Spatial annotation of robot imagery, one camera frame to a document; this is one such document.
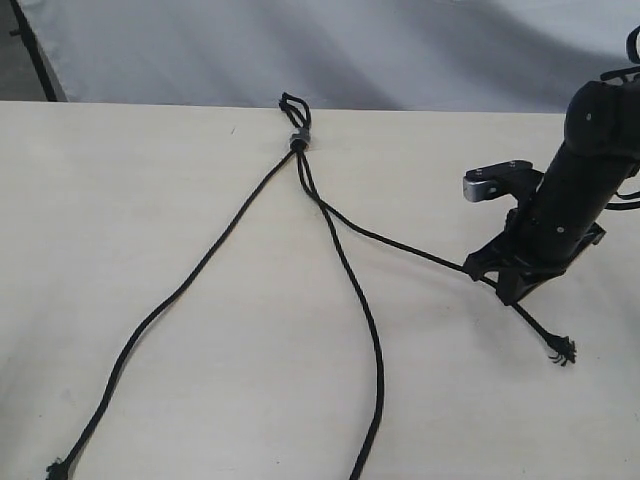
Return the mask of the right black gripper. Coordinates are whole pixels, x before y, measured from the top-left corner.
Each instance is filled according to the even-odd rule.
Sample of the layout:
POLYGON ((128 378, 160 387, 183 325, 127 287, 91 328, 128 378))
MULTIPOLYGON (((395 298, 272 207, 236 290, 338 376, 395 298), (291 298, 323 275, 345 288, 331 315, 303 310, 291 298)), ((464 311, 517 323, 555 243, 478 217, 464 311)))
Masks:
POLYGON ((534 192, 509 211, 501 233, 468 255, 462 270, 497 288, 504 305, 515 305, 599 242, 605 231, 596 219, 605 205, 603 192, 534 192))

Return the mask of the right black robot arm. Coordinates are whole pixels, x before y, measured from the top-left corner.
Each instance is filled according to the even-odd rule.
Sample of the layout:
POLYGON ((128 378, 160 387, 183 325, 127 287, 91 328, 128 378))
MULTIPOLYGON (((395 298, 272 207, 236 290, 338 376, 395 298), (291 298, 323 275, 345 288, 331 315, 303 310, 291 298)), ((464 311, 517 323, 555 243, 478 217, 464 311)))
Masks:
POLYGON ((497 296, 515 304, 600 242, 597 218, 638 169, 638 87, 586 83, 569 104, 564 140, 546 171, 513 160, 465 173, 468 201, 511 195, 517 205, 504 230, 467 256, 464 272, 473 280, 497 273, 497 296))

